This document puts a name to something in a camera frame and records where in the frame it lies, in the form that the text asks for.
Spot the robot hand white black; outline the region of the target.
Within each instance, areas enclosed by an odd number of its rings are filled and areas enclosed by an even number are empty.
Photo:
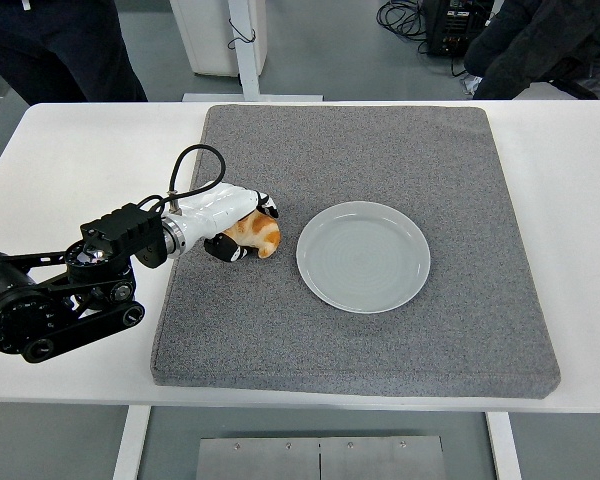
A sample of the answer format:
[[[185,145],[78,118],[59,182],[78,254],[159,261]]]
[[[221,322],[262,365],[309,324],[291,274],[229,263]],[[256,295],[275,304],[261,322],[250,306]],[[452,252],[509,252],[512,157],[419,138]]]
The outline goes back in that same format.
[[[207,253],[224,262],[236,262],[252,252],[265,259],[281,241],[277,207],[263,192],[220,183],[184,199],[180,210],[163,220],[171,257],[201,240]]]

